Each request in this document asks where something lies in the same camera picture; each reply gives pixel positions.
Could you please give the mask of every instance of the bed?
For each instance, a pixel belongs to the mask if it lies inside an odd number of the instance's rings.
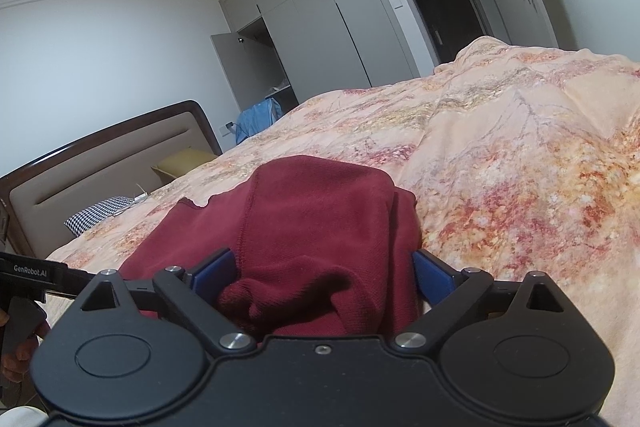
[[[603,414],[640,415],[640,64],[483,37],[427,78],[300,105],[50,259],[119,267],[183,197],[206,204],[257,166],[306,154],[383,169],[417,197],[423,246],[500,279],[547,271],[612,350]],[[66,306],[48,303],[55,322]]]
[[[152,170],[186,148],[221,155],[200,105],[175,103],[76,140],[0,178],[8,239],[16,253],[45,258],[74,236],[67,217],[114,196],[161,187]]]

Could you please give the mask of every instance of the red cloth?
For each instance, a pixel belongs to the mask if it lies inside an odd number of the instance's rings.
[[[415,196],[379,169],[271,161],[205,207],[180,200],[120,272],[148,279],[223,247],[235,252],[239,279],[215,306],[258,339],[392,334],[418,317]]]

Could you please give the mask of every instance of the hand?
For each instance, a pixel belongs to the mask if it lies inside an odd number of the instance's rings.
[[[0,309],[0,327],[7,324],[9,321],[9,315],[4,310]],[[47,333],[49,333],[50,326],[47,321],[44,321],[39,325],[31,335],[23,343],[19,344],[15,349],[15,353],[7,353],[2,356],[1,366],[2,374],[5,375],[7,380],[12,382],[21,382],[24,375],[29,370],[29,362],[33,353],[38,347],[38,339],[36,335],[43,339]]]

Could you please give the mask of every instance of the houndstooth pillow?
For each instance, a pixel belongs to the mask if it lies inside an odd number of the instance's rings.
[[[69,217],[69,219],[65,221],[65,225],[71,230],[73,235],[79,237],[82,232],[89,230],[101,221],[107,219],[107,217],[113,216],[118,210],[122,210],[132,203],[133,200],[131,198],[124,196],[109,198],[108,200],[100,201],[100,203],[92,204],[89,208],[81,210],[77,214]]]

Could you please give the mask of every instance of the yellow pillow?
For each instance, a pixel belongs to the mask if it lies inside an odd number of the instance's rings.
[[[217,156],[210,152],[199,151],[191,147],[168,156],[158,165],[151,168],[160,176],[163,184],[171,183],[180,176],[184,176],[194,168],[213,161]]]

